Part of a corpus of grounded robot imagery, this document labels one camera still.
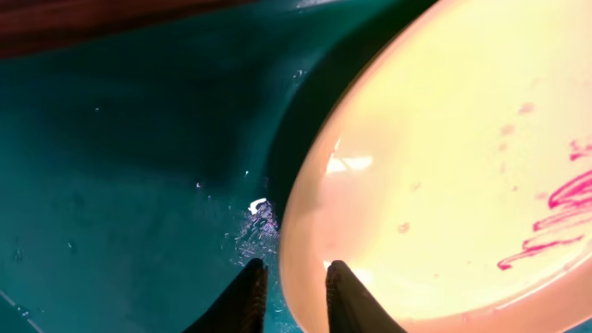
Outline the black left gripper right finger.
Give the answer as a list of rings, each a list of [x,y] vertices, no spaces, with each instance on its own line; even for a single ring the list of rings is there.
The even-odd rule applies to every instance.
[[[406,333],[345,262],[328,267],[326,289],[330,333]]]

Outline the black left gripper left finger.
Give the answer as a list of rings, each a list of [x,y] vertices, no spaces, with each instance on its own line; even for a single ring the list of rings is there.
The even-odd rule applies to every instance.
[[[262,333],[268,267],[253,258],[183,333]]]

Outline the small yellow plate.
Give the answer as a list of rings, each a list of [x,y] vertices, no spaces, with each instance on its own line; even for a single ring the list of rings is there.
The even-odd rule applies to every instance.
[[[279,272],[306,332],[346,263],[410,332],[591,316],[591,0],[438,1],[366,68],[296,178]]]

